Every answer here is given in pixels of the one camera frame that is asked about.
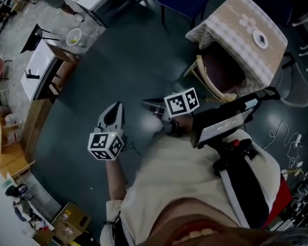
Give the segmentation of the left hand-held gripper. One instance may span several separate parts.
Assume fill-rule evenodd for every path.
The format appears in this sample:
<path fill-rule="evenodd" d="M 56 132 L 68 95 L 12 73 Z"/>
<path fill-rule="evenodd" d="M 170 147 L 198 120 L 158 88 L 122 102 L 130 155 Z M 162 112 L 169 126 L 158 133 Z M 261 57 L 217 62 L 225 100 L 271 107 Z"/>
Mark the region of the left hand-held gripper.
<path fill-rule="evenodd" d="M 124 124 L 125 109 L 118 101 L 100 115 L 97 127 L 89 135 L 88 152 L 97 160 L 116 160 L 125 145 Z"/>

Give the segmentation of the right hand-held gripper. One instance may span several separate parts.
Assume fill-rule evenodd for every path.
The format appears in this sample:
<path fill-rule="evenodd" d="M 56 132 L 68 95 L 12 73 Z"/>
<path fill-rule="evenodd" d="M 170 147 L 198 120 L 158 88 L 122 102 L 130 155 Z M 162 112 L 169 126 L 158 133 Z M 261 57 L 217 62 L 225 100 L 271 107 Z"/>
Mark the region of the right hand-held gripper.
<path fill-rule="evenodd" d="M 171 134 L 180 135 L 184 132 L 173 118 L 181 115 L 192 114 L 200 104 L 195 88 L 182 90 L 163 98 L 145 99 L 142 101 L 145 105 L 150 105 L 153 113 L 165 113 L 169 115 L 168 121 L 171 126 Z"/>

